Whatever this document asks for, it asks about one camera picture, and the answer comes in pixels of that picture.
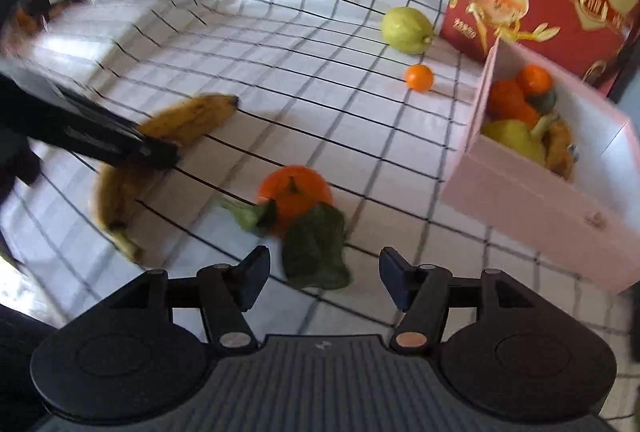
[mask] open pink box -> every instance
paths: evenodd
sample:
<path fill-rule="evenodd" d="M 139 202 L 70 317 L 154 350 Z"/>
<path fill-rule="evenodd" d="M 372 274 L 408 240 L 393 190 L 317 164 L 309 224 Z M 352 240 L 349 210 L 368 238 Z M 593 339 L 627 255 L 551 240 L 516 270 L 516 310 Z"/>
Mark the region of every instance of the open pink box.
<path fill-rule="evenodd" d="M 544 67 L 580 156 L 573 183 L 482 136 L 489 89 L 524 64 Z M 481 76 L 463 151 L 442 200 L 540 250 L 596 285 L 640 281 L 640 143 L 629 118 L 595 90 L 523 46 L 498 41 Z"/>

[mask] gray ribbed surface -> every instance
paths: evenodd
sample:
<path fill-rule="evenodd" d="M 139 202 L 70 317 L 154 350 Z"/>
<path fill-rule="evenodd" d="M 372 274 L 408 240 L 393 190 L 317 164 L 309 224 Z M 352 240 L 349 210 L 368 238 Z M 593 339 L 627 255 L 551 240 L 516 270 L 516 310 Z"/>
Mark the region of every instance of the gray ribbed surface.
<path fill-rule="evenodd" d="M 592 416 L 535 429 L 612 430 Z M 193 399 L 162 417 L 113 428 L 52 418 L 37 430 L 530 432 L 532 427 L 465 406 L 442 387 L 428 362 L 386 351 L 377 336 L 272 336 L 261 352 L 220 362 Z"/>

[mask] ripe yellow banana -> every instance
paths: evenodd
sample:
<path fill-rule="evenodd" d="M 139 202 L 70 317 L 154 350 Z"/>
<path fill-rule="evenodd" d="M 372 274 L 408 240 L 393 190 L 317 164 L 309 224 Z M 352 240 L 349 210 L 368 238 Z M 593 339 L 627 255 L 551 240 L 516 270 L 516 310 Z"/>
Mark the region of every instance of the ripe yellow banana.
<path fill-rule="evenodd" d="M 164 139 L 188 147 L 196 139 L 222 125 L 238 108 L 233 95 L 202 95 L 160 111 L 138 126 L 146 136 Z M 94 220 L 113 244 L 131 261 L 137 263 L 142 249 L 127 237 L 127 226 L 154 170 L 136 156 L 118 167 L 103 164 L 95 185 Z"/>
<path fill-rule="evenodd" d="M 554 174 L 571 181 L 574 171 L 574 154 L 570 146 L 574 142 L 569 125 L 559 118 L 549 126 L 545 167 Z"/>

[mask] checkered tablecloth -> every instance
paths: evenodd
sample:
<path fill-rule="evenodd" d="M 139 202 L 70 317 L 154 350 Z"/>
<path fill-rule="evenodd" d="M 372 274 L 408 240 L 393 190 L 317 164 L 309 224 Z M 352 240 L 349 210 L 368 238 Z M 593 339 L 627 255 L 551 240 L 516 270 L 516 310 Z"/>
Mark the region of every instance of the checkered tablecloth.
<path fill-rule="evenodd" d="M 602 415 L 630 430 L 640 368 L 628 357 L 630 305 L 563 271 L 535 250 L 438 201 L 462 138 L 481 70 L 436 40 L 422 56 L 386 46 L 378 25 L 393 6 L 419 8 L 436 26 L 448 0 L 123 0 L 78 6 L 20 52 L 25 63 L 86 91 L 135 120 L 198 92 L 233 93 L 241 109 L 203 138 L 140 200 L 131 234 L 145 266 L 172 277 L 233 264 L 260 242 L 272 271 L 246 319 L 266 333 L 380 333 L 400 319 L 380 282 L 377 254 L 395 247 L 414 264 L 460 277 L 500 268 L 607 340 L 618 378 Z M 427 64 L 433 89 L 402 75 Z M 17 256 L 69 318 L 140 274 L 104 239 L 88 200 L 97 164 L 36 146 L 44 180 L 18 187 L 2 212 Z M 332 186 L 348 219 L 348 288 L 297 291 L 280 266 L 279 242 L 241 231 L 223 196 L 252 201 L 282 165 L 306 164 Z M 474 318 L 450 312 L 446 336 Z M 204 337 L 196 310 L 175 321 Z"/>

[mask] box of fruit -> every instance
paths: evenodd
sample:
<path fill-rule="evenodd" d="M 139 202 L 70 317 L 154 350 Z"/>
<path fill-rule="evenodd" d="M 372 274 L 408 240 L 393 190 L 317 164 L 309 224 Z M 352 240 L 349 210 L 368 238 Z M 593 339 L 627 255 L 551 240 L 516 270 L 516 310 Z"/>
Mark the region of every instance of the box of fruit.
<path fill-rule="evenodd" d="M 640 143 L 574 75 L 499 40 L 442 200 L 600 287 L 640 281 Z"/>

